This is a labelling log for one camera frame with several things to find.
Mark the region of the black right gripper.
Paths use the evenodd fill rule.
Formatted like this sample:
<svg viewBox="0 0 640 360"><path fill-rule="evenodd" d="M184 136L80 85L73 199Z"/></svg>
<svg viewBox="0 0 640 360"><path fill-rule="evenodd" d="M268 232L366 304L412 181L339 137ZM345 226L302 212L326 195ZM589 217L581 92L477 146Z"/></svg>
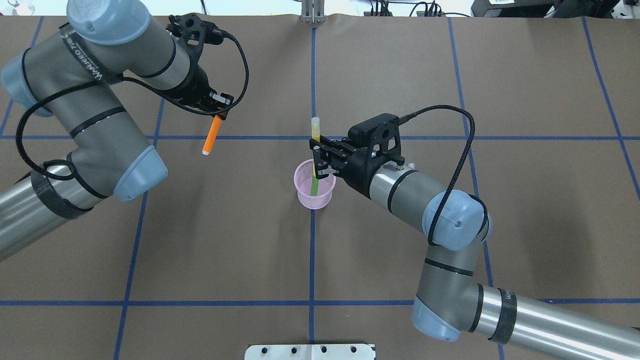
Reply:
<svg viewBox="0 0 640 360"><path fill-rule="evenodd" d="M386 163L394 158L383 152L376 154L374 150L368 148L356 149L346 141L328 139L321 137L317 142L312 138L308 140L312 151L320 151L323 157L342 159L321 159L313 158L313 175L317 179L325 179L332 175L342 178L345 183L362 194L370 198L370 187L375 173Z"/></svg>

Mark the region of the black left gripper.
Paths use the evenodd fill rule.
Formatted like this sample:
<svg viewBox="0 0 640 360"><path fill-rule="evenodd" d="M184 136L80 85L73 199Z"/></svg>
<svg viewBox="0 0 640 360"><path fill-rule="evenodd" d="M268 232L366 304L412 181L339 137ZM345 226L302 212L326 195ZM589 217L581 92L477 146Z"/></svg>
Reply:
<svg viewBox="0 0 640 360"><path fill-rule="evenodd" d="M227 119L234 97L217 93L210 87L208 76L198 64L192 64L185 79L176 87L165 91L165 100L192 114Z"/></svg>

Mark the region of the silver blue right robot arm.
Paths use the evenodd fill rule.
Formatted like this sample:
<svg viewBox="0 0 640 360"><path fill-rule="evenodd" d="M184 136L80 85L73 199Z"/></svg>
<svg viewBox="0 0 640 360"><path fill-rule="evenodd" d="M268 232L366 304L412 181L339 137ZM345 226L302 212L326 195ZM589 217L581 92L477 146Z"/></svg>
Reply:
<svg viewBox="0 0 640 360"><path fill-rule="evenodd" d="M477 257L493 221L477 198L405 165L398 149L311 139L318 177L343 178L427 237L411 321L428 337L455 342L478 332L490 342L563 360L637 360L639 330L478 284Z"/></svg>

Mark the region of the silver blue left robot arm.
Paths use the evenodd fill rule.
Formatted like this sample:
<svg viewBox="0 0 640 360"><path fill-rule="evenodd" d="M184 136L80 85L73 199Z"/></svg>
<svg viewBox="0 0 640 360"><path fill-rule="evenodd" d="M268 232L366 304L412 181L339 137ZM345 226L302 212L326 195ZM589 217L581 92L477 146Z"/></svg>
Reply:
<svg viewBox="0 0 640 360"><path fill-rule="evenodd" d="M201 116L225 117L238 100L210 87L199 66L205 44L235 36L196 13L162 26L139 0L70 0L67 23L2 69L10 98L23 106L14 137L30 168L1 196L1 259L115 196L132 201L169 174L112 86L141 85ZM36 162L26 152L31 116L55 117L77 148Z"/></svg>

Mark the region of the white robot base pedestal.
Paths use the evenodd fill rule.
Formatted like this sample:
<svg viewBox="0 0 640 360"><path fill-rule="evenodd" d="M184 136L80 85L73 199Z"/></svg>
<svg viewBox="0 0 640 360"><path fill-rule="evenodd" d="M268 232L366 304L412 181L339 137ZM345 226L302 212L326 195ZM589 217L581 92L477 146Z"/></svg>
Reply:
<svg viewBox="0 0 640 360"><path fill-rule="evenodd" d="M256 344L249 346L245 360L376 360L374 344Z"/></svg>

